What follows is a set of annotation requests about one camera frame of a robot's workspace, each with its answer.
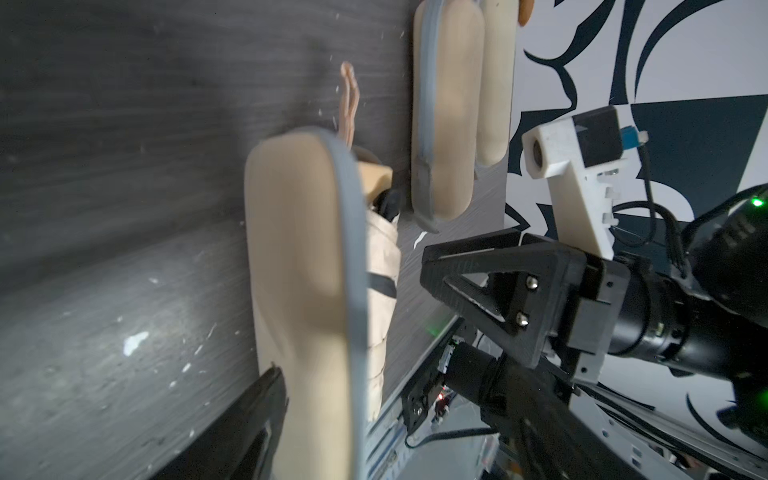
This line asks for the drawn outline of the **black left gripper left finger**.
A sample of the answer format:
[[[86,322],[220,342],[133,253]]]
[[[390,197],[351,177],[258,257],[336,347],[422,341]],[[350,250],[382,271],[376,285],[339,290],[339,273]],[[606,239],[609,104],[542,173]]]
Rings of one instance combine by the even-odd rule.
[[[264,372],[155,479],[270,479],[287,412],[282,370]]]

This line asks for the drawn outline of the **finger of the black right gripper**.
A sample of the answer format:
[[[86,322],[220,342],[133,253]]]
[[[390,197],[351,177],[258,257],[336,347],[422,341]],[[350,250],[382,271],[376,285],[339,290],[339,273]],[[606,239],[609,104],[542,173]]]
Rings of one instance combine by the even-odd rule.
[[[579,249],[501,230],[427,246],[420,282],[515,362],[534,368],[586,267]]]

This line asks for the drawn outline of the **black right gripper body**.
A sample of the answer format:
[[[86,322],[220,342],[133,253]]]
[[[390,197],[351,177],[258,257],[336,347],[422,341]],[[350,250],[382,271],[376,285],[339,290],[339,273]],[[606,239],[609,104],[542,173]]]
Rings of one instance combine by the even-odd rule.
[[[734,403],[717,413],[729,429],[767,443],[767,188],[742,190],[680,227],[665,207],[626,202],[660,215],[670,272],[649,259],[618,260],[625,285],[608,282],[607,307],[572,313],[555,339],[562,368],[572,372],[584,340],[579,322],[606,328],[611,337],[597,358],[608,355],[667,366],[677,376],[701,374],[731,383]]]

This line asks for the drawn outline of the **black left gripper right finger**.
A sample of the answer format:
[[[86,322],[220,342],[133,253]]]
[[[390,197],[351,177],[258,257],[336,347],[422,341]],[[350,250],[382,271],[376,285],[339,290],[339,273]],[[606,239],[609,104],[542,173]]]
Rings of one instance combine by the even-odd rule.
[[[481,418],[514,441],[526,479],[640,479],[537,372],[501,356],[483,377]]]

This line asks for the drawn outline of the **beige umbrella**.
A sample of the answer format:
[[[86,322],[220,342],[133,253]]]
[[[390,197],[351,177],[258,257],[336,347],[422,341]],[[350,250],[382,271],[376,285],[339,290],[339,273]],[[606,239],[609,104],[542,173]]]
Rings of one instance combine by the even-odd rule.
[[[393,170],[371,151],[355,146],[355,121],[360,90],[353,65],[340,66],[343,93],[340,97],[338,137],[357,160],[366,207],[368,280],[368,375],[367,421],[381,412],[387,339],[397,303],[402,253],[397,245],[400,192],[393,187]]]

